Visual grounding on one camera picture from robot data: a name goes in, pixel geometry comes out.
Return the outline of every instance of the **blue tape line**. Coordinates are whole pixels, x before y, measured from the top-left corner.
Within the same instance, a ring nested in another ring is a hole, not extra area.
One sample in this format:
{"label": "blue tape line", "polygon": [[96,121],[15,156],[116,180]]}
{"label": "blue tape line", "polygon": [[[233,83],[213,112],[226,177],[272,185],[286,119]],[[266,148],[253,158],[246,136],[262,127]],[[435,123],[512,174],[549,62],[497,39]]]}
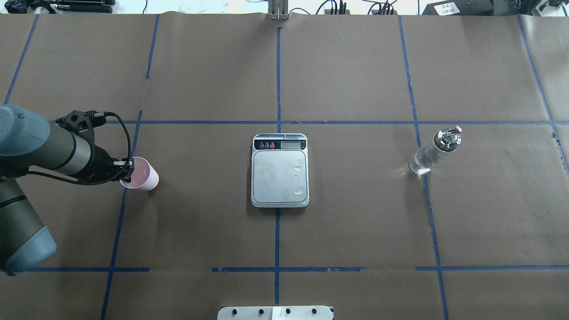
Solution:
{"label": "blue tape line", "polygon": [[[137,148],[138,133],[140,131],[141,119],[142,119],[142,110],[140,110],[138,112],[137,127],[134,131],[134,139],[133,139],[132,155],[131,156],[134,156],[134,152]],[[115,262],[117,260],[118,243],[119,243],[119,240],[121,238],[122,222],[123,222],[123,219],[125,217],[127,192],[128,192],[128,189],[124,188],[124,190],[122,192],[121,210],[118,214],[117,232],[115,233],[115,237],[114,237],[113,255],[111,256],[111,260],[110,260],[109,276],[107,278],[107,286],[105,289],[105,298],[103,299],[103,307],[101,310],[101,320],[105,319],[106,310],[107,310],[107,307],[109,305],[110,290],[111,290],[111,286],[113,283],[114,265],[115,265]]]}
{"label": "blue tape line", "polygon": [[277,133],[281,133],[281,29],[277,28]]}
{"label": "blue tape line", "polygon": [[131,157],[134,156],[134,152],[135,152],[136,149],[137,149],[138,132],[140,131],[141,123],[142,123],[142,110],[140,110],[140,111],[138,112],[137,126],[136,126],[136,128],[134,129],[134,139],[133,139],[133,149],[132,149],[132,152],[133,152],[133,153],[132,153]]}
{"label": "blue tape line", "polygon": [[561,156],[561,161],[563,162],[563,167],[565,169],[565,174],[569,178],[569,165],[567,164],[567,158],[565,157],[565,152],[563,151],[563,147],[561,146],[561,142],[559,141],[559,135],[557,134],[557,130],[555,128],[553,117],[551,116],[551,110],[549,109],[549,104],[547,103],[547,99],[545,99],[545,93],[543,92],[543,86],[541,86],[541,81],[539,81],[539,77],[537,75],[537,70],[535,69],[535,64],[533,62],[533,58],[531,57],[530,48],[527,45],[526,39],[526,32],[523,29],[522,17],[518,14],[518,23],[519,23],[519,30],[522,34],[523,46],[526,50],[527,58],[530,61],[531,71],[534,74],[535,82],[537,83],[537,87],[539,89],[539,95],[541,96],[541,100],[543,101],[543,105],[545,106],[545,112],[547,113],[547,118],[549,119],[549,123],[551,125],[551,130],[555,134],[556,137],[556,144],[557,149],[559,150],[559,155]]}
{"label": "blue tape line", "polygon": [[[569,265],[481,265],[481,266],[442,266],[442,271],[531,271],[531,270],[569,270]],[[418,266],[415,271],[436,271],[434,266]]]}
{"label": "blue tape line", "polygon": [[8,101],[10,100],[10,96],[12,95],[12,90],[14,89],[14,85],[16,84],[16,79],[18,78],[18,74],[20,73],[20,68],[22,67],[22,63],[24,62],[24,58],[26,57],[26,52],[28,51],[28,47],[30,46],[30,42],[32,41],[32,36],[34,35],[35,26],[36,24],[38,24],[38,19],[39,19],[39,14],[36,14],[34,18],[34,23],[32,24],[32,28],[30,29],[30,33],[28,34],[28,39],[26,40],[26,45],[24,46],[24,50],[22,51],[22,55],[20,56],[20,61],[18,61],[18,66],[16,67],[16,71],[14,71],[12,82],[10,83],[10,87],[8,88],[8,92],[6,93],[4,104],[8,104]]}
{"label": "blue tape line", "polygon": [[146,69],[146,78],[150,77],[150,66],[152,65],[152,55],[154,54],[154,44],[156,43],[156,34],[158,33],[158,21],[160,21],[160,15],[156,15],[156,21],[154,22],[154,34],[152,34],[152,44],[150,45],[150,53],[148,55],[148,69]]}
{"label": "blue tape line", "polygon": [[417,121],[420,125],[548,125],[547,121]]}
{"label": "blue tape line", "polygon": [[[409,98],[411,100],[411,106],[413,107],[413,121],[415,124],[415,136],[417,138],[417,145],[419,148],[421,147],[421,139],[420,139],[420,131],[419,131],[419,120],[417,118],[417,109],[415,107],[415,96],[413,94],[413,88],[411,86],[411,72],[409,70],[409,60],[407,58],[407,47],[405,46],[405,33],[403,32],[403,19],[399,15],[399,32],[401,34],[401,47],[403,49],[403,58],[405,60],[405,71],[407,73],[407,85],[409,87]],[[439,279],[439,292],[440,292],[440,300],[443,307],[443,316],[444,320],[448,320],[448,308],[447,308],[447,297],[444,291],[444,282],[443,282],[443,272],[440,269],[440,257],[439,257],[439,245],[436,239],[436,229],[435,229],[435,219],[432,214],[432,205],[431,205],[431,194],[428,189],[428,181],[427,177],[423,176],[423,187],[427,194],[428,200],[428,214],[431,219],[431,238],[432,238],[432,246],[435,252],[435,262],[436,262],[436,271],[437,276]]]}
{"label": "blue tape line", "polygon": [[[58,266],[39,266],[28,272],[109,272],[109,268],[76,268]],[[150,272],[150,268],[115,268],[114,272]]]}
{"label": "blue tape line", "polygon": [[274,125],[276,121],[143,120],[145,125]]}
{"label": "blue tape line", "polygon": [[417,145],[421,147],[421,138],[419,135],[419,123],[417,119],[417,109],[415,107],[415,95],[413,94],[413,87],[411,86],[411,72],[409,71],[409,59],[407,57],[407,46],[405,45],[405,33],[403,32],[403,19],[400,15],[399,18],[399,33],[401,35],[401,47],[403,49],[403,59],[405,61],[405,74],[407,75],[407,87],[409,89],[409,99],[411,100],[411,107],[413,110],[413,122],[415,125],[415,135],[417,138]]}
{"label": "blue tape line", "polygon": [[307,121],[282,121],[283,124],[287,125],[412,125],[413,121],[389,121],[389,120],[370,120],[370,121],[319,121],[319,120],[307,120]]}
{"label": "blue tape line", "polygon": [[[123,120],[125,124],[134,125],[136,120]],[[119,124],[116,120],[108,120],[107,124]],[[417,121],[420,125],[550,125],[548,121]],[[274,125],[277,121],[219,121],[219,120],[142,120],[141,124],[153,125]],[[412,125],[415,121],[406,120],[369,120],[369,121],[351,121],[351,120],[300,120],[300,121],[281,121],[284,125]],[[554,121],[554,125],[569,125],[569,121]]]}
{"label": "blue tape line", "polygon": [[114,272],[150,272],[150,268],[114,268]]}
{"label": "blue tape line", "polygon": [[39,266],[31,268],[28,272],[108,272],[109,268],[66,268],[66,267],[49,267]]}
{"label": "blue tape line", "polygon": [[107,286],[105,289],[105,298],[103,300],[103,308],[101,310],[101,320],[105,320],[106,317],[106,308],[109,305],[109,294],[110,294],[111,283],[113,283],[113,272],[109,271],[109,276],[107,278]]}
{"label": "blue tape line", "polygon": [[[233,272],[275,272],[276,268],[267,267],[229,267],[211,268],[212,273],[233,273]],[[279,272],[362,272],[364,266],[280,266]]]}
{"label": "blue tape line", "polygon": [[229,268],[211,268],[212,273],[231,273],[231,272],[275,272],[275,268],[268,267],[229,267]]}
{"label": "blue tape line", "polygon": [[312,266],[282,266],[281,272],[362,272],[364,266],[341,266],[341,267],[312,267]]}
{"label": "blue tape line", "polygon": [[281,209],[275,209],[275,306],[279,305],[279,272],[281,268]]}
{"label": "blue tape line", "polygon": [[432,214],[432,204],[431,204],[431,193],[429,192],[428,188],[428,180],[426,176],[423,176],[423,187],[425,192],[427,193],[427,201],[428,201],[428,215],[431,219],[431,238],[432,238],[432,247],[435,252],[435,264],[436,264],[436,273],[439,279],[439,291],[440,291],[440,300],[443,304],[443,315],[444,319],[448,320],[448,308],[447,308],[447,297],[444,290],[444,281],[443,281],[443,272],[440,266],[440,256],[439,256],[439,243],[436,239],[436,229],[435,229],[435,218]]}

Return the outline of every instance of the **kitchen scale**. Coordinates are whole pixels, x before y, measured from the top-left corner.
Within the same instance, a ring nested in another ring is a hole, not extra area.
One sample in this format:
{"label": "kitchen scale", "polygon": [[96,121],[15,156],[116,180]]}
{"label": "kitchen scale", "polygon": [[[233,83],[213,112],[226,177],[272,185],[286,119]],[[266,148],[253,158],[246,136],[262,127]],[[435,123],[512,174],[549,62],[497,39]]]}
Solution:
{"label": "kitchen scale", "polygon": [[260,208],[299,208],[309,200],[306,136],[260,133],[253,137],[251,203]]}

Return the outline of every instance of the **wire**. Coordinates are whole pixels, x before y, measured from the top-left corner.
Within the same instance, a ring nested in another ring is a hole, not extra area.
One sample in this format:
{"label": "wire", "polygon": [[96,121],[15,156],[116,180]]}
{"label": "wire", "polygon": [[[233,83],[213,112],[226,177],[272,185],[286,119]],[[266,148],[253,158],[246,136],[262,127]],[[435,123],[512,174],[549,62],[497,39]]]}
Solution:
{"label": "wire", "polygon": [[[114,112],[104,112],[105,115],[107,116],[113,116],[115,118],[117,118],[118,122],[121,124],[123,130],[125,131],[125,135],[126,135],[126,141],[128,144],[128,150],[129,150],[129,155],[128,158],[130,160],[130,158],[132,157],[131,152],[132,152],[132,147],[130,144],[130,135],[129,135],[129,131],[126,129],[126,125],[125,123],[122,121],[122,119],[118,116],[118,114],[114,113]],[[67,179],[67,178],[62,178],[62,177],[58,177],[56,175],[52,175],[49,173],[44,173],[44,172],[40,172],[40,171],[28,171],[27,174],[34,174],[34,175],[41,175],[43,177],[47,177],[47,178],[52,178],[55,180],[59,180],[59,181],[63,181],[63,182],[68,182],[68,183],[72,183],[72,184],[79,184],[81,186],[96,186],[98,184],[103,184],[103,183],[107,183],[107,182],[111,182],[113,180],[115,180],[116,178],[118,178],[123,172],[125,172],[127,168],[127,165],[124,165],[114,176],[108,178],[107,180],[103,180],[103,181],[99,181],[99,182],[84,182],[84,181],[75,181],[75,180],[71,180],[71,179]]]}
{"label": "wire", "polygon": [[318,10],[316,11],[315,14],[318,14],[318,12],[320,12],[320,9],[322,9],[322,7],[326,4],[326,2],[329,2],[329,1],[335,3],[336,7],[338,7],[338,3],[335,0],[326,0],[326,1],[322,2],[322,4],[318,7]]}
{"label": "wire", "polygon": [[390,7],[391,5],[389,4],[389,2],[386,1],[384,3],[383,9],[382,10],[380,9],[376,14],[383,14],[383,15],[389,14]]}
{"label": "wire", "polygon": [[308,11],[306,11],[303,8],[294,8],[294,9],[291,9],[290,12],[293,12],[294,10],[302,10],[302,11],[306,12],[307,14],[310,14]]}
{"label": "wire", "polygon": [[379,3],[379,2],[374,2],[374,3],[372,4],[372,6],[369,8],[368,14],[369,14],[370,12],[372,12],[373,7],[376,6],[376,5],[379,5],[379,6],[380,6],[380,11],[381,11],[381,3]]}

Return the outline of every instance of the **black device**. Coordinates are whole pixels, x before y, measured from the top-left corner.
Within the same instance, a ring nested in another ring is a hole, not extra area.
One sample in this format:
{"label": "black device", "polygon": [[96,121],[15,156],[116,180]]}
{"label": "black device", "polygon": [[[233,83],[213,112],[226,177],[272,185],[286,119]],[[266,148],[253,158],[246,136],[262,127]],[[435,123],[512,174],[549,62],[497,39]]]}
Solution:
{"label": "black device", "polygon": [[51,7],[55,5],[61,11],[113,13],[115,0],[9,0],[4,4],[8,13],[27,13],[28,8],[33,10],[43,7],[54,14],[56,11]]}
{"label": "black device", "polygon": [[493,15],[490,0],[453,0],[430,3],[421,15]]}

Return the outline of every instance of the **metal bracket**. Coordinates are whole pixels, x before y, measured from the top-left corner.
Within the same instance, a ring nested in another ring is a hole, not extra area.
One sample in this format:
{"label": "metal bracket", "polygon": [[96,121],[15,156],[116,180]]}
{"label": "metal bracket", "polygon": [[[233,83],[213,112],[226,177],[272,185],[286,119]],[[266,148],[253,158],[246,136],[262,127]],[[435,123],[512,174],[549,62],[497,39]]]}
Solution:
{"label": "metal bracket", "polygon": [[334,320],[334,308],[328,306],[257,306],[222,307],[217,320]]}
{"label": "metal bracket", "polygon": [[269,20],[288,20],[288,0],[269,0]]}

